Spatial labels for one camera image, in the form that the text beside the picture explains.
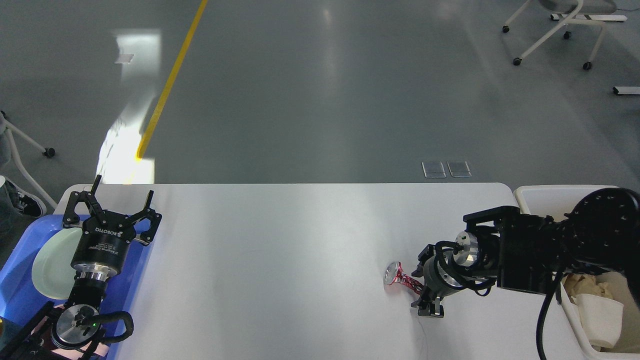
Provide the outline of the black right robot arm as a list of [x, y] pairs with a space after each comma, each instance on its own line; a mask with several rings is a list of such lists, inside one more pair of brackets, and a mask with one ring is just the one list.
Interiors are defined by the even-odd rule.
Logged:
[[418, 316], [442, 318], [444, 298], [465, 289], [482, 297], [494, 286], [544, 295], [535, 328], [544, 360], [544, 323], [565, 275], [618, 272], [639, 302], [639, 218], [639, 194], [624, 187], [587, 194], [562, 221], [510, 205], [466, 214], [454, 241], [428, 244], [419, 254], [412, 276], [423, 284], [411, 307]]

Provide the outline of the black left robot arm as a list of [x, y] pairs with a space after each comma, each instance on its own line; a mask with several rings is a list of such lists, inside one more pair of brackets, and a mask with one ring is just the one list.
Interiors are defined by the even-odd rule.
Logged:
[[96, 192], [102, 177], [89, 190], [72, 191], [62, 215], [64, 229], [80, 230], [70, 259], [73, 283], [66, 301], [46, 301], [1, 348], [3, 360], [78, 360], [100, 358], [98, 348], [128, 339], [135, 329], [126, 310], [106, 312], [102, 305], [109, 283], [126, 264], [131, 244], [149, 246], [162, 214], [152, 207], [154, 191], [135, 214], [102, 208]]

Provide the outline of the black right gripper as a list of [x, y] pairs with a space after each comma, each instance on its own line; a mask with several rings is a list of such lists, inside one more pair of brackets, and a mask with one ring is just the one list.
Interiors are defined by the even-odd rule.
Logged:
[[423, 289], [418, 299], [411, 303], [419, 317], [443, 318], [442, 298], [464, 289], [482, 291], [486, 279], [471, 275], [480, 268], [480, 244], [471, 232], [461, 231], [454, 241], [442, 240], [427, 244], [419, 253], [412, 277], [425, 279], [429, 289]]

